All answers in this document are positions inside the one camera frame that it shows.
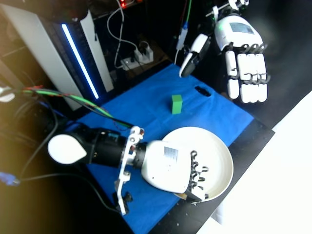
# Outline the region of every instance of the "white bowl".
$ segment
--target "white bowl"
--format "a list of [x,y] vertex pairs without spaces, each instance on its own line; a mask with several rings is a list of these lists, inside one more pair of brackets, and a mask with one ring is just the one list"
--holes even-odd
[[[202,128],[184,127],[170,132],[163,140],[196,150],[195,160],[200,166],[209,168],[208,172],[202,172],[200,175],[205,177],[205,181],[198,183],[209,195],[208,199],[201,202],[215,199],[228,188],[233,178],[233,160],[228,147],[215,134]],[[176,195],[182,199],[186,198],[185,195]]]

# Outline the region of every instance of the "blue light strip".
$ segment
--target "blue light strip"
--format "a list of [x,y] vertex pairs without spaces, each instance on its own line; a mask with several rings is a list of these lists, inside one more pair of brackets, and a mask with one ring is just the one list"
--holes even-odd
[[77,50],[77,48],[75,46],[75,43],[74,43],[74,41],[72,39],[72,36],[70,35],[70,33],[68,31],[68,28],[67,28],[66,24],[62,24],[62,28],[63,28],[63,31],[64,31],[64,33],[65,33],[65,35],[67,37],[67,40],[68,40],[70,46],[72,47],[72,50],[73,50],[73,52],[74,52],[74,54],[76,56],[76,59],[77,59],[79,65],[80,65],[80,67],[82,69],[82,72],[83,72],[84,76],[87,79],[87,82],[88,82],[88,84],[89,84],[89,86],[90,86],[90,88],[91,88],[91,90],[93,92],[93,95],[95,96],[96,99],[98,99],[98,93],[97,93],[97,91],[96,91],[96,89],[95,89],[95,87],[94,87],[94,85],[93,85],[93,83],[92,83],[92,81],[90,79],[90,76],[89,76],[89,74],[87,72],[87,69],[85,68],[85,66],[84,66],[84,64],[83,64],[83,62],[81,60],[81,57],[80,57],[80,55],[78,53],[78,50]]

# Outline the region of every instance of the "robotic hand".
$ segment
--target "robotic hand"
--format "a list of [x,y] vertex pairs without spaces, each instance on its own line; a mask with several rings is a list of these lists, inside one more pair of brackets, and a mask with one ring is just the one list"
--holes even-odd
[[[206,17],[213,16],[214,19],[215,41],[226,62],[229,97],[236,99],[240,95],[244,103],[264,102],[270,80],[263,56],[267,45],[259,33],[239,15],[239,10],[248,4],[248,0],[229,0],[219,8],[214,6]],[[196,38],[181,66],[180,77],[193,72],[208,51],[210,40],[204,34]]]
[[118,132],[74,123],[64,132],[55,135],[48,143],[51,158],[61,164],[98,163],[120,167],[115,181],[115,203],[122,215],[128,213],[127,201],[122,197],[122,186],[131,178],[126,165],[141,169],[142,177],[151,185],[172,193],[185,194],[187,201],[199,202],[207,198],[197,185],[199,172],[208,167],[196,161],[197,152],[182,145],[165,141],[140,143],[144,130],[131,128],[128,138]]

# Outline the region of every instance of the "power strip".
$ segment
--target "power strip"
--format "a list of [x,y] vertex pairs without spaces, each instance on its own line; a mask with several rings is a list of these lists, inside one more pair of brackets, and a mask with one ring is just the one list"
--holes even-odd
[[136,57],[135,60],[128,57],[120,61],[123,70],[129,71],[129,69],[134,69],[140,65],[145,65],[154,61],[154,52],[149,46],[146,48],[145,54],[142,54],[139,50],[135,50],[134,53]]

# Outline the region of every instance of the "green cube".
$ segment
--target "green cube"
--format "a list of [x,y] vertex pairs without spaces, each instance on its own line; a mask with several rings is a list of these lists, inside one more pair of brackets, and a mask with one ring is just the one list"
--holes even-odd
[[178,95],[172,95],[172,114],[180,114],[182,111],[182,96],[180,94]]

